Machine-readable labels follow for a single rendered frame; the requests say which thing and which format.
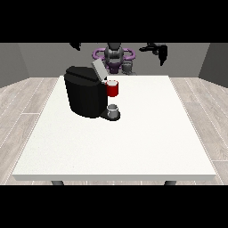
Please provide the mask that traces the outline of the pale grey machine lid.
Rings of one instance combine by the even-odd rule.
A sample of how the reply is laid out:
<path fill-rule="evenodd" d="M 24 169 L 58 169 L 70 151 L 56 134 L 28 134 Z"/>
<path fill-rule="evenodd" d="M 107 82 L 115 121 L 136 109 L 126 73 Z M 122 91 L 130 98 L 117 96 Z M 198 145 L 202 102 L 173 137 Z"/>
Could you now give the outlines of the pale grey machine lid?
<path fill-rule="evenodd" d="M 109 73 L 105 69 L 101 59 L 97 59 L 97 60 L 93 61 L 92 66 L 93 66 L 98 78 L 101 81 L 103 81 L 109 75 Z"/>

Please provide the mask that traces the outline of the small grey coffee pod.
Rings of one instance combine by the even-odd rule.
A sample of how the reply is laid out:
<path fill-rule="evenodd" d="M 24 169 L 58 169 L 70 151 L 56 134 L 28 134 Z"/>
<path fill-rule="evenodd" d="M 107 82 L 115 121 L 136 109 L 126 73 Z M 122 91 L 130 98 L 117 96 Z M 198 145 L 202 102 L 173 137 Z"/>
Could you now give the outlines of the small grey coffee pod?
<path fill-rule="evenodd" d="M 132 73 L 133 63 L 131 61 L 124 61 L 122 64 L 122 72 L 129 75 Z"/>

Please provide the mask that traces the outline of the black coffee machine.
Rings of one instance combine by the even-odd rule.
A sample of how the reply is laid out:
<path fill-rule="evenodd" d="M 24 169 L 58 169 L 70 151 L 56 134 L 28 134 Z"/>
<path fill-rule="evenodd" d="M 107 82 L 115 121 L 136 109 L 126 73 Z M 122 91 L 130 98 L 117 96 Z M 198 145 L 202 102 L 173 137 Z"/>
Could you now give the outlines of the black coffee machine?
<path fill-rule="evenodd" d="M 66 69 L 64 81 L 73 112 L 85 118 L 120 119 L 119 111 L 116 118 L 108 117 L 106 82 L 109 80 L 105 78 L 101 81 L 93 68 L 71 66 Z"/>

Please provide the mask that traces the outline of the red pod holder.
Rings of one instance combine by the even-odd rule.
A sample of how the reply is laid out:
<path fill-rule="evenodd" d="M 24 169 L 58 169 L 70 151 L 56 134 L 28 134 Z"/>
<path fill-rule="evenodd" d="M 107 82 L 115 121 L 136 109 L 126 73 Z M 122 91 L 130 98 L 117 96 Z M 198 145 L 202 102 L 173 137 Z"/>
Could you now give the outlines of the red pod holder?
<path fill-rule="evenodd" d="M 109 97 L 115 97 L 118 95 L 118 81 L 109 80 L 106 82 L 107 95 Z"/>

